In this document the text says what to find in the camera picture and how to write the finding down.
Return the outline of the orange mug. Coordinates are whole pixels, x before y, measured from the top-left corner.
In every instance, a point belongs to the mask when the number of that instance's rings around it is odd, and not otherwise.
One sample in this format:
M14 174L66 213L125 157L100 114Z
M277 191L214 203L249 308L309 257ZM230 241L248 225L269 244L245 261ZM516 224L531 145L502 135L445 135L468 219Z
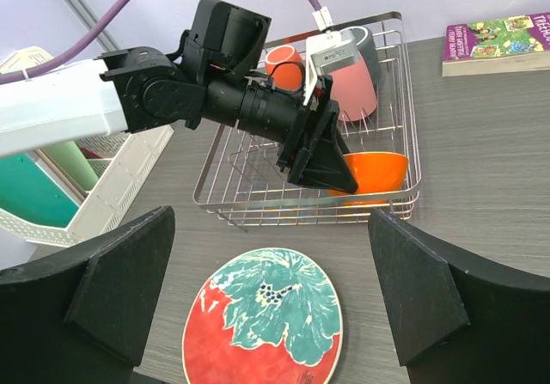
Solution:
M266 74L276 87L289 91L298 90L303 81L305 63L294 46L282 45L266 54Z

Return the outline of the pink cup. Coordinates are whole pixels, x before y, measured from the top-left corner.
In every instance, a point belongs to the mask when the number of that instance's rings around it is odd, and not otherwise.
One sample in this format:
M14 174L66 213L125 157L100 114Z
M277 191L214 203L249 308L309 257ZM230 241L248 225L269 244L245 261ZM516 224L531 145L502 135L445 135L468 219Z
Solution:
M339 104L339 119L358 121L376 110L376 93L368 67L362 56L350 66L331 74L331 99Z

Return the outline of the orange bowl white inside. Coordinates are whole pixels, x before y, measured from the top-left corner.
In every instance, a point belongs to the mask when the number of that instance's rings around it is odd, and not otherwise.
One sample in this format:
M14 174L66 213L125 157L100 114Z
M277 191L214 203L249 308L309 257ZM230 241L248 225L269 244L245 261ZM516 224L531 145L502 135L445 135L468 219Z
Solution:
M398 191L409 165L406 156L395 152L357 152L344 158L357 182L354 195Z

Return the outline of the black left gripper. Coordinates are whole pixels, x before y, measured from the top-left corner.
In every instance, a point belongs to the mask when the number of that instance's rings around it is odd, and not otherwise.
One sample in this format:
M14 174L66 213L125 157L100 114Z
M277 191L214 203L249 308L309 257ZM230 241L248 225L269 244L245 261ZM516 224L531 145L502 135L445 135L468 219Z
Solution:
M200 0L192 26L171 58L192 85L204 90L202 107L190 119L237 127L279 143L278 166L287 180L309 189L353 194L358 183L347 167L349 152L338 130L333 79L321 76L307 106L302 85L289 91L257 70L271 19L222 0Z

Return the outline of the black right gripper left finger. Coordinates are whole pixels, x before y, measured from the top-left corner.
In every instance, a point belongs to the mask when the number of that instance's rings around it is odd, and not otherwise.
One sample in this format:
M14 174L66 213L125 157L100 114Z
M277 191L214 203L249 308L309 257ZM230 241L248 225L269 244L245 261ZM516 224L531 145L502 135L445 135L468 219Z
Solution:
M174 243L162 206L1 271L3 383L154 383L140 374Z

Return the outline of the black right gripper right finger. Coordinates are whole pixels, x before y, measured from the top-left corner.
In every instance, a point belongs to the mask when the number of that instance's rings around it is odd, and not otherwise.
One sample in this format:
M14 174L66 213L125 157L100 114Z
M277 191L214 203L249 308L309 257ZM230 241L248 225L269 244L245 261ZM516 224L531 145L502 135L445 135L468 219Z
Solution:
M549 279L439 239L385 210L370 247L411 383L547 383Z

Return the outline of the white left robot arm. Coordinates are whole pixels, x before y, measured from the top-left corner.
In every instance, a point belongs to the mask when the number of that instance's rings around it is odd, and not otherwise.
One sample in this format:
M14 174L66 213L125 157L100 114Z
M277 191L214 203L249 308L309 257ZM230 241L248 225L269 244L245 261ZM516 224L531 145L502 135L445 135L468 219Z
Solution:
M331 91L332 73L360 58L355 38L348 30L308 37L301 81L285 90L257 69L270 24L222 0L200 0L174 53L141 46L4 74L1 153L177 121L195 129L208 119L278 143L277 164L291 184L354 193Z

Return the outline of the red and teal floral plate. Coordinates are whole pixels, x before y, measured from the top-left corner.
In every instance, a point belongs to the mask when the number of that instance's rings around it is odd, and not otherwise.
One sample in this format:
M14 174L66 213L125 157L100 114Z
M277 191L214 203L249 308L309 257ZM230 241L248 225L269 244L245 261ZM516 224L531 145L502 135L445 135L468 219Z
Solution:
M344 317L309 256L283 247L242 253L207 278L181 341L190 383L328 383Z

